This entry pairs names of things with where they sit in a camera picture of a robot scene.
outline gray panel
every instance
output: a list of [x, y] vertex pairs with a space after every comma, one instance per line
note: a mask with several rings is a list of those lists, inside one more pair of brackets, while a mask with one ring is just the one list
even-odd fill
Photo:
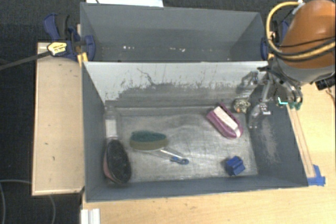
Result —
[[[251, 108], [260, 96], [261, 87], [258, 87], [251, 96]], [[268, 109], [271, 115], [259, 116], [256, 128], [250, 130], [259, 173], [307, 186], [305, 168], [286, 108], [270, 102]]]
[[301, 185], [260, 175], [131, 183], [125, 187], [118, 187], [106, 181], [104, 187], [97, 189], [95, 195], [90, 197], [88, 201], [164, 198], [290, 187], [301, 187]]
[[106, 144], [104, 106], [86, 68], [82, 68], [83, 123], [85, 150], [85, 192], [87, 197], [105, 184], [102, 170], [103, 151]]
[[81, 14], [82, 34], [102, 49], [95, 61], [260, 60], [258, 13], [81, 3]]
[[265, 36], [261, 16], [258, 13], [249, 24], [234, 46], [230, 49], [232, 61], [257, 61], [261, 60], [260, 42]]
[[105, 102], [122, 97], [154, 100], [221, 100], [249, 96], [254, 87], [237, 90], [243, 77], [267, 62], [108, 63], [85, 66]]

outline sponge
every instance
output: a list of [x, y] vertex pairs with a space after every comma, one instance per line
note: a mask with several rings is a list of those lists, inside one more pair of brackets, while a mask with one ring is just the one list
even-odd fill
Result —
[[139, 151], [154, 151], [164, 148], [168, 145], [168, 139], [165, 134], [151, 131], [132, 132], [130, 146]]

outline yellow hose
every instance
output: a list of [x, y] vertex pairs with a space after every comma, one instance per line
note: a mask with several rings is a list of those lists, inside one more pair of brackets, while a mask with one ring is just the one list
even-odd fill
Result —
[[273, 32], [270, 31], [270, 23], [271, 23], [271, 19], [274, 15], [275, 12], [277, 12], [279, 9], [286, 7], [286, 6], [299, 6], [301, 3], [300, 2], [294, 2], [294, 1], [289, 1], [289, 2], [283, 2], [280, 3], [278, 5], [276, 5], [268, 14], [267, 20], [266, 20], [266, 37], [267, 37], [267, 41], [269, 43], [269, 45], [271, 46], [272, 50], [275, 52], [275, 54], [279, 54], [281, 56], [282, 59], [287, 59], [287, 60], [301, 60], [304, 58], [309, 58], [312, 56], [316, 56], [319, 55], [333, 47], [335, 47], [335, 42], [327, 44], [325, 46], [323, 46], [322, 48], [316, 49], [314, 51], [310, 51], [310, 52], [305, 52], [302, 54], [298, 54], [298, 55], [286, 55], [284, 54], [281, 50], [279, 50], [275, 44], [272, 41], [272, 34]]

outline blue block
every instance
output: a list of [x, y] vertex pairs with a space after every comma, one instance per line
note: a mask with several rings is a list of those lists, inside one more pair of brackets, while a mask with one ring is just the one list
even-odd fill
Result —
[[242, 159], [234, 156], [232, 159], [226, 161], [225, 169], [229, 175], [237, 176], [245, 170], [245, 166], [243, 165]]

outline wooden table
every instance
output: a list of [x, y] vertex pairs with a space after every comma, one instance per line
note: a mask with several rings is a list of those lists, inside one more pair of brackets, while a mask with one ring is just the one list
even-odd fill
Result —
[[[45, 46], [39, 44], [39, 52], [44, 51]], [[310, 158], [326, 177], [324, 187], [83, 202], [83, 208], [99, 208], [102, 224], [334, 223], [335, 107], [326, 91], [318, 91], [311, 85], [302, 90], [304, 103], [297, 115]], [[38, 60], [33, 195], [78, 193], [84, 186], [80, 100], [80, 68], [77, 63], [52, 57]]]

